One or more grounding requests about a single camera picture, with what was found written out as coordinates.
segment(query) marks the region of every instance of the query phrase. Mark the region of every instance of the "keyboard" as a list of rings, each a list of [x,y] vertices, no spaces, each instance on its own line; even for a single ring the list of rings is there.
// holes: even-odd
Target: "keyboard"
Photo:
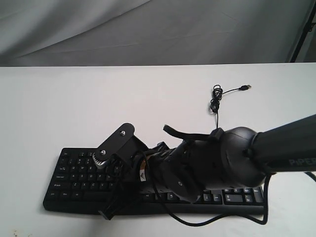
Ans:
[[[93,148],[64,148],[49,183],[43,205],[48,211],[99,214],[114,185],[107,168],[97,169]],[[174,213],[263,214],[261,187],[204,191],[196,203],[173,193],[160,193]],[[141,202],[116,215],[165,214],[155,194],[140,194]]]

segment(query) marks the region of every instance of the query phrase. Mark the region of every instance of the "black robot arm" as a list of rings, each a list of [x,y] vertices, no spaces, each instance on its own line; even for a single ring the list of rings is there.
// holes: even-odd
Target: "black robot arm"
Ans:
[[[201,190],[257,187],[276,172],[316,170],[316,115],[261,133],[246,127],[211,134],[164,130],[183,142],[174,149],[165,143],[149,149],[125,123],[96,149],[98,168],[120,162],[115,205],[124,206],[119,197],[125,190],[132,190],[134,199],[138,193],[154,193],[152,181],[159,192],[195,202]],[[101,211],[107,219],[117,209],[109,205],[111,212],[108,206]]]

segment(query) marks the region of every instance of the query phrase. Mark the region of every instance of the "table surface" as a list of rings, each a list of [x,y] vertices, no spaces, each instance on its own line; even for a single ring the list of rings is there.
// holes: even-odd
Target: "table surface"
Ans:
[[[270,182],[267,225],[229,217],[206,227],[167,215],[115,217],[47,212],[42,206],[63,147],[97,147],[122,123],[149,147],[181,141],[164,124],[208,133],[211,88],[250,84],[225,95],[220,127],[266,131],[316,112],[316,64],[165,67],[0,68],[0,236],[315,236],[316,185],[303,173]],[[181,215],[192,222],[209,215]]]

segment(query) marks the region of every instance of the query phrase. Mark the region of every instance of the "gray curtain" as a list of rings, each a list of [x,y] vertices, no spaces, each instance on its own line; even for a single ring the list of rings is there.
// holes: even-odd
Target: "gray curtain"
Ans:
[[[37,6],[33,11],[30,7],[0,18],[1,37],[4,36],[0,42],[1,66],[287,62],[314,3],[33,1],[45,7]],[[32,20],[24,22],[27,16]]]

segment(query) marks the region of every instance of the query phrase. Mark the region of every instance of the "black keyboard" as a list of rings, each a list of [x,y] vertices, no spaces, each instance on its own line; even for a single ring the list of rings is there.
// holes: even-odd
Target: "black keyboard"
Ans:
[[[43,205],[46,210],[79,214],[99,214],[111,193],[113,179],[107,168],[97,169],[92,148],[64,148],[60,154]],[[174,213],[263,214],[261,187],[203,192],[196,203],[173,194],[161,198]],[[142,202],[117,215],[163,214],[165,210],[154,194],[143,194]]]

